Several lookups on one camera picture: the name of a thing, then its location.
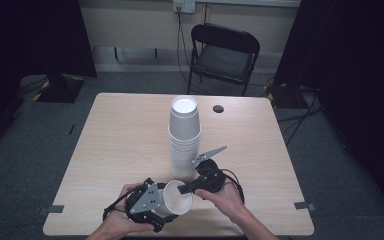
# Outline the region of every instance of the gray carpet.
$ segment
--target gray carpet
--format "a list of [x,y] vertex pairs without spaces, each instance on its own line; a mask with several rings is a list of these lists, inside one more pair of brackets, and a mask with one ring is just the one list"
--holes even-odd
[[[41,77],[25,78],[22,86]],[[270,77],[254,74],[251,82],[265,84]],[[99,73],[98,79],[85,82],[74,104],[61,104],[32,101],[36,91],[28,91],[39,84],[22,89],[27,92],[23,95],[25,102],[0,137],[0,239],[66,239],[45,236],[42,227],[46,217],[38,211],[52,205],[98,93],[186,91],[178,72]],[[195,79],[194,84],[217,95],[241,93],[240,86],[205,79],[202,83]],[[247,96],[263,96],[262,87],[256,85],[249,86]],[[310,101],[312,94],[305,97]],[[303,115],[305,110],[275,109],[275,113],[278,119],[284,119]],[[285,131],[293,123],[283,122],[280,127]],[[293,130],[285,132],[285,141]],[[346,153],[338,136],[338,130],[319,112],[303,121],[288,145],[304,197],[317,207],[311,212],[315,233],[292,239],[384,239],[384,197],[372,178]]]

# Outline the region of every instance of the black curtain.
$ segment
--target black curtain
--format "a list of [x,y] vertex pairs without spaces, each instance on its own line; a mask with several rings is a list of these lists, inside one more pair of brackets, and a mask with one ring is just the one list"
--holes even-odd
[[23,77],[48,71],[96,78],[77,0],[0,0],[0,115]]
[[384,193],[384,1],[302,0],[274,83],[320,89],[348,151]]

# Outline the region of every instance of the hand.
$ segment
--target hand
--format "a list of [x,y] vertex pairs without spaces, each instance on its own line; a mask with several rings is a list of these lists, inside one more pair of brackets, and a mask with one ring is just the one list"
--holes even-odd
[[214,205],[235,224],[238,224],[239,216],[248,212],[239,196],[235,184],[229,179],[226,179],[223,188],[217,193],[197,189],[195,190],[195,195],[214,203]]
[[[128,192],[129,190],[141,185],[142,183],[127,184],[123,186],[119,197]],[[87,239],[120,239],[132,232],[144,232],[154,230],[154,226],[148,223],[135,223],[131,221],[124,208],[126,206],[126,198],[121,200],[115,206],[116,209],[123,211],[113,210],[105,221],[95,230]]]
[[197,189],[195,195],[207,199],[227,217],[237,224],[250,240],[278,239],[243,204],[238,190],[232,181],[226,179],[223,188],[217,193]]

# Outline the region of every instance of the person's left hand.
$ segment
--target person's left hand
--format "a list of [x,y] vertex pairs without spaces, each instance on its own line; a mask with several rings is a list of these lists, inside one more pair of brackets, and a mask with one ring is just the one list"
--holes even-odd
[[[143,183],[124,185],[119,197],[141,184]],[[132,232],[144,232],[154,230],[154,226],[152,224],[135,223],[131,221],[127,217],[127,214],[124,212],[125,206],[126,198],[124,198],[119,203],[117,203],[117,205],[115,205],[115,208],[119,211],[111,211],[105,221],[87,239],[120,239]]]

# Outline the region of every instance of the person's right hand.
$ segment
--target person's right hand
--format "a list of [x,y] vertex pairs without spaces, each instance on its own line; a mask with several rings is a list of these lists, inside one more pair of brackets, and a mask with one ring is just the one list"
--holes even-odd
[[195,195],[214,203],[214,205],[235,224],[238,224],[240,216],[248,212],[239,196],[235,184],[229,179],[226,179],[223,188],[217,193],[197,189],[195,190]]

